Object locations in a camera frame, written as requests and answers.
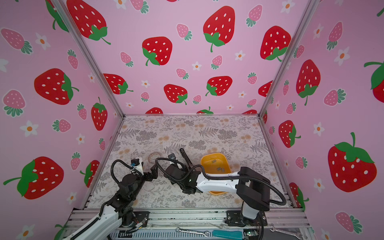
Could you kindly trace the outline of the black stapler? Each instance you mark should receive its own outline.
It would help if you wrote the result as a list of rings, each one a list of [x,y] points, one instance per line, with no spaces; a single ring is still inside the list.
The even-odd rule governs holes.
[[[181,155],[182,157],[185,159],[186,163],[187,163],[187,166],[188,166],[188,170],[191,170],[193,168],[193,163],[191,162],[190,158],[188,157],[188,155],[186,154],[184,148],[180,148],[180,152],[181,152]]]

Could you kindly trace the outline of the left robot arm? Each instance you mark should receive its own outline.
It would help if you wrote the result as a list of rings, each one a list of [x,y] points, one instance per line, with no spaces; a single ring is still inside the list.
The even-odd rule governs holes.
[[[114,174],[114,166],[123,164],[131,172],[119,181]],[[66,240],[110,240],[118,228],[127,228],[126,234],[133,234],[148,223],[149,212],[134,212],[133,204],[145,182],[158,178],[158,167],[153,165],[150,172],[144,172],[142,159],[133,159],[131,164],[115,160],[111,165],[111,177],[119,189],[113,197],[104,202],[98,214],[65,237]]]

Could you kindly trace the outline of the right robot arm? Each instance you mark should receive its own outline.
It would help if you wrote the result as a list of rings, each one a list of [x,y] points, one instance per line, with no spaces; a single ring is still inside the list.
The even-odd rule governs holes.
[[[184,194],[212,191],[236,194],[243,200],[242,217],[247,220],[262,219],[262,213],[270,210],[270,204],[287,204],[285,195],[269,179],[248,167],[230,174],[208,174],[202,165],[188,169],[175,158],[157,158],[151,167],[154,179],[158,177],[158,171],[171,184],[178,185]]]

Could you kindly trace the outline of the yellow plastic tray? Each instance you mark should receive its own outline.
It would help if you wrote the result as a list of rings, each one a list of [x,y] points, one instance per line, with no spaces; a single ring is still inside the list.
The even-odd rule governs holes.
[[[207,174],[230,174],[232,172],[227,158],[221,153],[208,154],[202,157],[201,165]],[[217,168],[224,168],[225,171],[217,171]]]

